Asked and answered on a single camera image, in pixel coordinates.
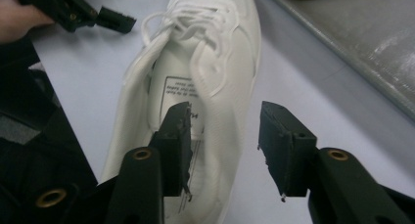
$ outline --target white sneaker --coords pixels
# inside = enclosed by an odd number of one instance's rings
[[[153,17],[162,22],[150,37]],[[118,174],[126,152],[149,144],[169,107],[188,101],[192,140],[199,140],[193,199],[165,199],[164,216],[174,224],[222,223],[258,68],[254,0],[170,0],[165,13],[143,21],[142,33],[146,46],[125,75],[103,181]]]

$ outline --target brass insert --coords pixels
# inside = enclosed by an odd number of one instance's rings
[[[339,150],[330,150],[329,156],[340,161],[348,160],[348,155],[345,152]]]
[[[36,201],[38,207],[50,207],[61,202],[67,196],[67,191],[62,188],[45,192]]]
[[[150,157],[152,155],[152,152],[146,148],[140,149],[137,152],[135,152],[135,154],[133,155],[133,157],[135,159],[141,160],[141,159],[146,159],[148,157]]]

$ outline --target white shoelace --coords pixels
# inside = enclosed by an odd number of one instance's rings
[[[217,57],[223,54],[223,33],[225,16],[219,11],[229,13],[225,6],[207,7],[186,2],[178,3],[172,10],[158,12],[147,16],[141,25],[143,42],[147,46],[152,41],[148,23],[154,18],[162,17],[164,27],[174,26],[173,35],[177,39],[188,39],[192,36],[205,39]]]

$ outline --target table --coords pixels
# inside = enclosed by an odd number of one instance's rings
[[[95,175],[104,168],[122,77],[141,50],[140,21],[168,0],[88,0],[137,19],[120,35],[100,27],[74,34],[53,26],[34,46]],[[255,0],[262,60],[251,100],[245,150],[225,223],[311,223],[307,199],[281,203],[256,150],[261,101],[288,108],[318,147],[353,153],[388,187],[415,197],[415,123],[272,0]]]

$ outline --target gray panel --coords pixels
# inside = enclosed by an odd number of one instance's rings
[[[415,119],[415,0],[275,0]]]

